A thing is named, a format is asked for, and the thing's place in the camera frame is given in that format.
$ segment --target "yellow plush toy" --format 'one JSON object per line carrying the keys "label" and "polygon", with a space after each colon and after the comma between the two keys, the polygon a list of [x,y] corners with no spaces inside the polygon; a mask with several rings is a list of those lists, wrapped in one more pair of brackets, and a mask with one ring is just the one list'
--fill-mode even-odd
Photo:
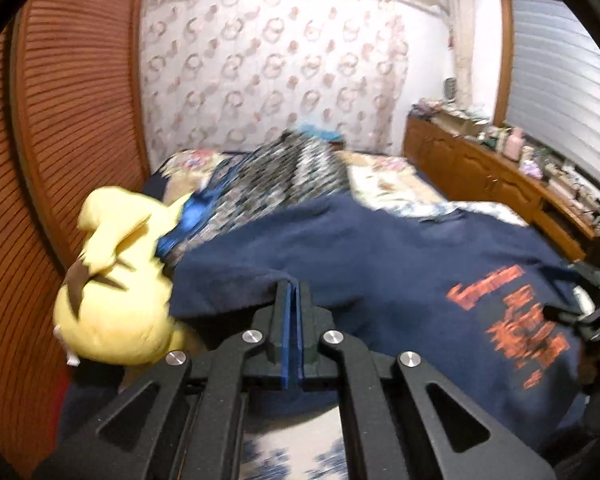
{"label": "yellow plush toy", "polygon": [[169,315],[171,281],[154,256],[189,195],[171,206],[119,187],[85,200],[78,229],[87,240],[58,292],[54,323],[77,355],[120,365],[155,362],[167,352],[202,350]]}

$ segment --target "black mount frame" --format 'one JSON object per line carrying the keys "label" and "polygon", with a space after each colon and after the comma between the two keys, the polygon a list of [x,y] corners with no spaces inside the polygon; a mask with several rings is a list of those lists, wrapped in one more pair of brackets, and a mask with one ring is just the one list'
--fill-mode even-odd
{"label": "black mount frame", "polygon": [[[289,337],[293,329],[296,338]],[[334,330],[331,313],[313,306],[305,284],[294,290],[280,282],[275,303],[256,311],[250,331],[193,359],[169,354],[61,444],[33,478],[237,478],[248,394],[284,386],[290,341],[302,350],[293,380],[305,390],[339,392],[350,479],[555,478],[417,354],[389,357],[347,334],[325,336]]]}

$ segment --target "wooden cabinet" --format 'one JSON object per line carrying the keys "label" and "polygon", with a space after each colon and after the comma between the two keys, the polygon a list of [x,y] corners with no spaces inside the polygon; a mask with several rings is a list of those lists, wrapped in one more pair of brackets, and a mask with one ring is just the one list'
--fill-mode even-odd
{"label": "wooden cabinet", "polygon": [[526,222],[531,222],[540,203],[538,192],[519,173],[513,174],[506,168],[494,173],[489,200],[508,205]]}
{"label": "wooden cabinet", "polygon": [[489,200],[490,187],[493,185],[493,164],[480,152],[477,146],[461,146],[456,161],[457,179],[452,200],[480,202]]}
{"label": "wooden cabinet", "polygon": [[435,124],[409,118],[403,153],[449,200],[506,204],[571,260],[583,258],[595,238],[560,197],[516,164]]}
{"label": "wooden cabinet", "polygon": [[420,171],[447,196],[453,194],[457,154],[455,139],[441,130],[427,137],[420,152]]}
{"label": "wooden cabinet", "polygon": [[404,142],[402,144],[402,156],[411,164],[417,165],[426,137],[427,129],[424,121],[409,120],[407,122]]}

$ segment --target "plush toy ear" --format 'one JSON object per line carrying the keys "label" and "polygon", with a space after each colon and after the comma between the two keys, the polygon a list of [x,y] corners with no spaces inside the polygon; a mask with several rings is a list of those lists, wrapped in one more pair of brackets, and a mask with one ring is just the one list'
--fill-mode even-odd
{"label": "plush toy ear", "polygon": [[101,187],[87,197],[78,229],[93,232],[80,253],[91,276],[115,263],[116,247],[148,221],[152,207],[152,201],[120,187]]}
{"label": "plush toy ear", "polygon": [[126,290],[124,285],[107,278],[106,276],[91,275],[89,274],[89,267],[78,258],[74,264],[67,269],[66,276],[64,277],[63,284],[66,284],[66,293],[69,300],[69,307],[74,313],[75,319],[78,319],[78,313],[80,312],[80,304],[82,303],[82,295],[84,285],[89,280],[93,280],[104,285],[112,286],[113,288],[119,288],[120,290]]}

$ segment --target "window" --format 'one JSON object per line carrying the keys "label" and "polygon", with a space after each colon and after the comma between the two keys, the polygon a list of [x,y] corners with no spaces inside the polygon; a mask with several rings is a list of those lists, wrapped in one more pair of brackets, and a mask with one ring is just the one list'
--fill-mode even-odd
{"label": "window", "polygon": [[502,0],[495,121],[522,127],[600,182],[600,50],[561,0]]}

